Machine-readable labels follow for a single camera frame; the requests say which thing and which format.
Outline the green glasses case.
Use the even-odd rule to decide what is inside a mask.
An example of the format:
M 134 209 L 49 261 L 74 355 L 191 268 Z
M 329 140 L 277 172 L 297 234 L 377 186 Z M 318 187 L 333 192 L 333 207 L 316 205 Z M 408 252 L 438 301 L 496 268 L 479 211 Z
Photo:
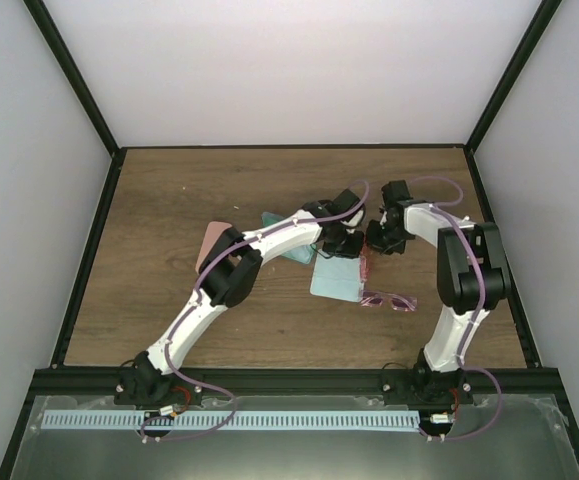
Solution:
M 284 220 L 284 217 L 275 213 L 264 211 L 261 214 L 262 226 L 268 227 Z M 299 246 L 282 254 L 282 257 L 298 262 L 303 265 L 309 265 L 315 255 L 312 244 L 308 246 Z

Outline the light blue cleaning cloth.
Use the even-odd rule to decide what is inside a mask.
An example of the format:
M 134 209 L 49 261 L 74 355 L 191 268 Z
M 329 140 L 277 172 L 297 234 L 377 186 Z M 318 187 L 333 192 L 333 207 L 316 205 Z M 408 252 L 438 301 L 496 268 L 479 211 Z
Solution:
M 310 285 L 312 295 L 359 303 L 363 288 L 359 258 L 316 258 Z

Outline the red lens sunglasses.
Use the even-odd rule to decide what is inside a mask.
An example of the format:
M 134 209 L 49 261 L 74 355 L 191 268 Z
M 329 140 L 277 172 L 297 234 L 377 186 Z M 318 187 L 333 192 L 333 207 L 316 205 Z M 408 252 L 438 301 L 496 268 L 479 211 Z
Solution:
M 371 270 L 371 249 L 368 247 L 366 243 L 363 244 L 363 247 L 360 252 L 360 278 L 363 284 L 368 281 L 370 270 Z

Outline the purple frame sunglasses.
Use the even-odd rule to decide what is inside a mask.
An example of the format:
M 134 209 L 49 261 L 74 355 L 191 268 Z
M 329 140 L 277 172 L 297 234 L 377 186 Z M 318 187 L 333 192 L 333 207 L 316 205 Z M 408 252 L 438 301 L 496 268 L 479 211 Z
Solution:
M 418 306 L 414 297 L 368 290 L 362 293 L 359 304 L 362 307 L 380 307 L 388 304 L 394 311 L 402 312 L 414 312 Z

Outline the pink glasses case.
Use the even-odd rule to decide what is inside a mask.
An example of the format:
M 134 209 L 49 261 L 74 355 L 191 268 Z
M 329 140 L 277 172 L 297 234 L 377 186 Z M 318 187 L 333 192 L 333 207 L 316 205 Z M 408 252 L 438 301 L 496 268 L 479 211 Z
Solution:
M 232 225 L 227 222 L 211 221 L 208 223 L 199 250 L 197 261 L 195 264 L 195 271 L 197 274 L 200 273 L 200 268 L 203 262 L 205 261 L 207 255 L 210 253 L 211 249 L 215 245 L 216 241 L 219 239 L 219 237 L 225 230 L 231 227 Z

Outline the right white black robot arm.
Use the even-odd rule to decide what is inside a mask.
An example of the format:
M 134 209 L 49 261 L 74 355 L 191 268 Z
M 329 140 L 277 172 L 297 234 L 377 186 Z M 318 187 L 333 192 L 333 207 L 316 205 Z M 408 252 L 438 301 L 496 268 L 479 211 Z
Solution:
M 510 273 L 500 232 L 491 222 L 458 218 L 440 207 L 413 200 L 381 208 L 365 240 L 375 252 L 402 254 L 422 239 L 436 248 L 436 286 L 442 302 L 435 330 L 411 369 L 412 389 L 427 403 L 460 387 L 468 347 L 478 328 L 507 298 Z

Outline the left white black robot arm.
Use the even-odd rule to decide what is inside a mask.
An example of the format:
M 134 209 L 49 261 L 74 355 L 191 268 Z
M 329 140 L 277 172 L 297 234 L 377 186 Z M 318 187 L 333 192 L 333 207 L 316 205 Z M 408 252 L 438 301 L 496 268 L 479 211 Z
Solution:
M 342 241 L 356 233 L 367 197 L 347 188 L 332 201 L 309 202 L 267 227 L 245 232 L 226 228 L 200 263 L 187 303 L 162 336 L 136 356 L 139 393 L 150 403 L 165 402 L 173 392 L 170 375 L 213 321 L 249 296 L 262 266 L 295 248 Z

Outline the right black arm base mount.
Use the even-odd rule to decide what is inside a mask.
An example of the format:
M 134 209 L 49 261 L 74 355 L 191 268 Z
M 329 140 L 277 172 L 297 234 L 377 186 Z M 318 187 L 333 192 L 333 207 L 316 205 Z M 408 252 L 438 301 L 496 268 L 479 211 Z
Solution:
M 432 371 L 424 366 L 406 368 L 388 362 L 380 369 L 379 384 L 386 400 L 399 404 L 449 407 L 458 403 L 471 404 L 473 396 L 465 390 L 465 372 Z

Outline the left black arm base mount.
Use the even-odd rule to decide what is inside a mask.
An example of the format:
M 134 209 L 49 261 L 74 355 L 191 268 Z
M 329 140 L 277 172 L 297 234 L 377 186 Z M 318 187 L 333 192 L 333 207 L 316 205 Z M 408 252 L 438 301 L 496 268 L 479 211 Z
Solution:
M 163 407 L 171 404 L 199 405 L 203 390 L 174 374 L 163 374 L 143 351 L 123 362 L 118 369 L 116 405 Z

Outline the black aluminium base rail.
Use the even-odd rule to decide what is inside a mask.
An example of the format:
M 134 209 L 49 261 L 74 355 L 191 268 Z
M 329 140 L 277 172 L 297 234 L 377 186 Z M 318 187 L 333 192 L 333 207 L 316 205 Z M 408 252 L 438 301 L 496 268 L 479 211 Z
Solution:
M 34 373 L 29 397 L 102 395 L 114 398 L 118 367 L 64 367 Z M 244 396 L 383 396 L 380 369 L 222 369 L 192 368 L 186 375 Z M 472 395 L 493 394 L 485 375 L 466 373 Z M 202 398 L 213 394 L 202 387 Z

